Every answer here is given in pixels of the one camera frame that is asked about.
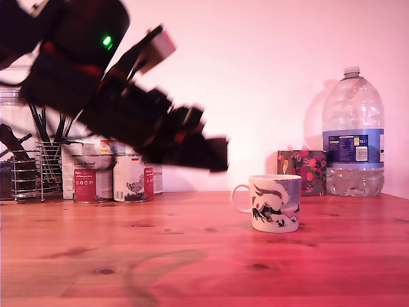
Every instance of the blue label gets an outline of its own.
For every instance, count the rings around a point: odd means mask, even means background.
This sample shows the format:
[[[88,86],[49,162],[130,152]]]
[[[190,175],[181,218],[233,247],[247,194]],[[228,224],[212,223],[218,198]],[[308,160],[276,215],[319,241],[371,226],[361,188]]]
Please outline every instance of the blue label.
[[[383,129],[334,130],[323,133],[329,168],[382,168]]]

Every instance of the mug handle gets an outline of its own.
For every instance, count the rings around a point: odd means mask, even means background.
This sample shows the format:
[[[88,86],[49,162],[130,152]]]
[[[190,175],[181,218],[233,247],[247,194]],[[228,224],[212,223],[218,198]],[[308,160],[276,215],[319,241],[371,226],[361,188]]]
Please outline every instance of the mug handle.
[[[239,187],[245,187],[245,188],[247,188],[248,190],[250,190],[250,189],[249,189],[249,186],[248,186],[247,184],[239,184],[238,186],[236,186],[236,187],[231,191],[231,194],[230,194],[230,202],[233,204],[233,206],[235,207],[236,210],[238,210],[238,211],[240,211],[240,212],[243,212],[243,213],[251,213],[251,212],[252,212],[252,208],[249,208],[249,209],[240,209],[240,208],[236,207],[236,205],[235,205],[235,192],[236,192],[236,190],[237,190]]]

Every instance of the floral box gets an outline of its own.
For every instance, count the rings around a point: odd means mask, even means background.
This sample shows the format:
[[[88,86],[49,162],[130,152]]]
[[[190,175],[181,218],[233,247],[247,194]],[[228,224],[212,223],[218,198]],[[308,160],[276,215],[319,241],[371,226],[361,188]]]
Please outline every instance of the floral box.
[[[277,174],[300,175],[301,196],[324,196],[327,193],[327,152],[278,151]]]

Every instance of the tin can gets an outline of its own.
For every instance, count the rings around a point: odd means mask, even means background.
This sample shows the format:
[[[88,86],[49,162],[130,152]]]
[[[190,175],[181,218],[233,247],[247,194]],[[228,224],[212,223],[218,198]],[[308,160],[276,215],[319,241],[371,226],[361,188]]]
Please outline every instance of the tin can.
[[[103,203],[112,200],[111,155],[73,155],[73,200]]]
[[[125,203],[153,199],[153,167],[138,155],[118,155],[114,167],[114,200]]]
[[[162,181],[162,165],[153,165],[153,193],[154,195],[162,194],[163,181]]]

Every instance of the mug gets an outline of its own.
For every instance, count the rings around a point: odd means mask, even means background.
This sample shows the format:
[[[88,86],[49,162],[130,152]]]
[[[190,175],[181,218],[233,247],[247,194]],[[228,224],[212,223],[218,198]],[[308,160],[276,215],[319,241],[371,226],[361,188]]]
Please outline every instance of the mug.
[[[235,205],[239,187],[250,191],[249,209]],[[261,232],[287,233],[298,229],[300,219],[301,176],[254,175],[249,184],[240,184],[231,192],[231,202],[237,210],[252,214],[252,226]]]

